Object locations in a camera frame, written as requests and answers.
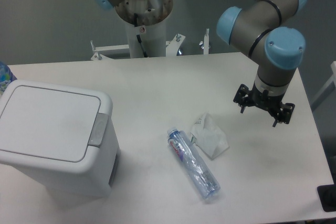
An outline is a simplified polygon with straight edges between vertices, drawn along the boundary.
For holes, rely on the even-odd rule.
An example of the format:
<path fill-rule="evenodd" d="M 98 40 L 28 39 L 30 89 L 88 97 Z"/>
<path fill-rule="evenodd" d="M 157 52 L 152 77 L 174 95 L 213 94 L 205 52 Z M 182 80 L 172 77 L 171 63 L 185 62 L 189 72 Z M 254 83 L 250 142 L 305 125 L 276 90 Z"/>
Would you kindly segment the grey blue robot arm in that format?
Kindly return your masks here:
<path fill-rule="evenodd" d="M 132 58 L 166 57 L 165 21 L 172 0 L 95 0 L 103 9 L 115 9 L 124 21 Z M 304 36 L 283 23 L 307 0 L 255 0 L 243 10 L 236 6 L 220 16 L 216 32 L 258 65 L 254 85 L 241 85 L 234 102 L 241 109 L 255 106 L 268 112 L 276 124 L 290 122 L 295 105 L 283 103 L 289 83 L 302 62 Z"/>

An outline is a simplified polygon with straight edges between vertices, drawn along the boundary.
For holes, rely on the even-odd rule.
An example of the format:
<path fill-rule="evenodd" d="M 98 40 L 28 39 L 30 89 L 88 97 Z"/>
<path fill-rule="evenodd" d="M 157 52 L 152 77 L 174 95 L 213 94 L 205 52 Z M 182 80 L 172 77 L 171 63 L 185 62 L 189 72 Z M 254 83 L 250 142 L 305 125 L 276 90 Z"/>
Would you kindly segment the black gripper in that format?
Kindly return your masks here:
<path fill-rule="evenodd" d="M 263 92 L 260 92 L 256 87 L 253 87 L 252 91 L 249 88 L 241 84 L 234 96 L 233 102 L 237 103 L 240 107 L 240 113 L 251 106 L 256 106 L 262 110 L 270 110 L 270 115 L 275 119 L 273 127 L 276 127 L 278 123 L 289 124 L 292 113 L 295 109 L 293 103 L 282 103 L 284 94 L 277 96 L 270 96 Z"/>

